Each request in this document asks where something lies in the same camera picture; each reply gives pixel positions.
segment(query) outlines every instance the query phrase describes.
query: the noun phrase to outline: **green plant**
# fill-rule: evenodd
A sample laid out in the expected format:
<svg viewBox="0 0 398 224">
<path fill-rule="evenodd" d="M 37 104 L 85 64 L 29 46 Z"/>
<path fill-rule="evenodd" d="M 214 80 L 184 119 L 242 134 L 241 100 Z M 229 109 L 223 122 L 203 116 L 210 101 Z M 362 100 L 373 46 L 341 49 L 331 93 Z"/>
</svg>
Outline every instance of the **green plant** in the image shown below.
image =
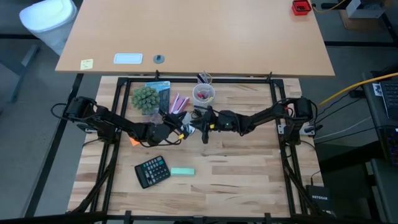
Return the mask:
<svg viewBox="0 0 398 224">
<path fill-rule="evenodd" d="M 148 86 L 135 89 L 131 98 L 133 107 L 142 110 L 144 113 L 150 113 L 154 108 L 158 107 L 159 101 L 159 93 L 156 89 Z"/>
</svg>

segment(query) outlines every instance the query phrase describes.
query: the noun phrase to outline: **black device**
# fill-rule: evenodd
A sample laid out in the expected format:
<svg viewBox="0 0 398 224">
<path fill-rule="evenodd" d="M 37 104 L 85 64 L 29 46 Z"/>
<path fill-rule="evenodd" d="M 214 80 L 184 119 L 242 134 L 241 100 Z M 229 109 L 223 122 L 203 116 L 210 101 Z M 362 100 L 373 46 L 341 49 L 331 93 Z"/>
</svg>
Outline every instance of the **black device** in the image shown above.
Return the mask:
<svg viewBox="0 0 398 224">
<path fill-rule="evenodd" d="M 85 131 L 88 127 L 97 130 L 100 141 L 113 144 L 117 141 L 116 129 L 128 133 L 130 138 L 140 142 L 147 142 L 149 146 L 157 146 L 163 140 L 167 141 L 169 134 L 177 130 L 178 135 L 183 134 L 186 139 L 189 136 L 187 130 L 182 130 L 182 119 L 186 111 L 179 114 L 168 114 L 159 110 L 162 115 L 163 124 L 154 123 L 133 123 L 115 113 L 112 113 L 104 106 L 97 105 L 91 98 L 79 96 L 72 99 L 65 112 L 65 119 L 73 122 L 80 122 L 78 127 Z"/>
<path fill-rule="evenodd" d="M 398 82 L 392 80 L 381 81 L 380 87 L 387 117 L 398 120 Z"/>
<path fill-rule="evenodd" d="M 381 128 L 380 134 L 385 160 L 398 166 L 398 127 Z"/>
<path fill-rule="evenodd" d="M 289 104 L 293 104 L 294 116 L 289 115 Z M 204 144 L 208 143 L 209 131 L 233 131 L 244 136 L 261 124 L 277 118 L 285 118 L 284 142 L 298 145 L 300 144 L 300 129 L 304 123 L 313 118 L 312 102 L 304 97 L 282 99 L 270 108 L 252 116 L 237 114 L 229 110 L 217 112 L 211 106 L 202 109 L 206 109 L 205 114 L 200 118 L 193 119 L 191 125 L 202 132 L 201 140 Z"/>
<path fill-rule="evenodd" d="M 319 206 L 319 208 L 332 215 L 333 209 L 330 200 L 329 189 L 326 187 L 306 185 L 305 188 L 310 196 L 310 198 Z"/>
<path fill-rule="evenodd" d="M 153 158 L 134 168 L 139 184 L 143 189 L 170 177 L 169 168 L 167 168 L 166 162 L 162 156 Z"/>
</svg>

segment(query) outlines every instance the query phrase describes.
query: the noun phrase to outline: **red object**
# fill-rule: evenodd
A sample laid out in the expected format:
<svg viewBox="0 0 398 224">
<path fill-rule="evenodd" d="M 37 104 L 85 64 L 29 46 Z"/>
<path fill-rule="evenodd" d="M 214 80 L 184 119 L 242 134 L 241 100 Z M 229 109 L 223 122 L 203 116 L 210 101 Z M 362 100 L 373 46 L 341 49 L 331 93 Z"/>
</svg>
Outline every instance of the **red object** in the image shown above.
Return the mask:
<svg viewBox="0 0 398 224">
<path fill-rule="evenodd" d="M 293 1 L 292 10 L 296 16 L 307 15 L 311 11 L 311 5 L 307 0 Z"/>
</svg>

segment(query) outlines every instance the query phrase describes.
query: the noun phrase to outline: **calculator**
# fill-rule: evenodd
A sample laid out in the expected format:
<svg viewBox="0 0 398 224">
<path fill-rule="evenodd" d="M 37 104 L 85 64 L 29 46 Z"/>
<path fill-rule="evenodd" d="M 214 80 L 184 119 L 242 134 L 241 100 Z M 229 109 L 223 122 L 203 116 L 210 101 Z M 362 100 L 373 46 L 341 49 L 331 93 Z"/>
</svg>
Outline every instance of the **calculator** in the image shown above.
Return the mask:
<svg viewBox="0 0 398 224">
<path fill-rule="evenodd" d="M 169 168 L 167 168 L 162 156 L 158 156 L 134 168 L 139 184 L 141 184 L 143 189 L 170 177 Z"/>
</svg>

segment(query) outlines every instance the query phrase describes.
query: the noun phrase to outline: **trash can lid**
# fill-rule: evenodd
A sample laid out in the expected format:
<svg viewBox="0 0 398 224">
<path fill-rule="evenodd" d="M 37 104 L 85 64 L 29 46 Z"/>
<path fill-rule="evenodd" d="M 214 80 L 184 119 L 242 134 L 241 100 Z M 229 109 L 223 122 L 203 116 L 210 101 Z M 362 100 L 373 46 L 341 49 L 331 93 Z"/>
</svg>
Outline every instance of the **trash can lid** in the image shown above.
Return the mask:
<svg viewBox="0 0 398 224">
<path fill-rule="evenodd" d="M 69 22 L 75 16 L 72 0 L 45 0 L 19 13 L 22 24 L 32 32 L 44 32 Z"/>
</svg>

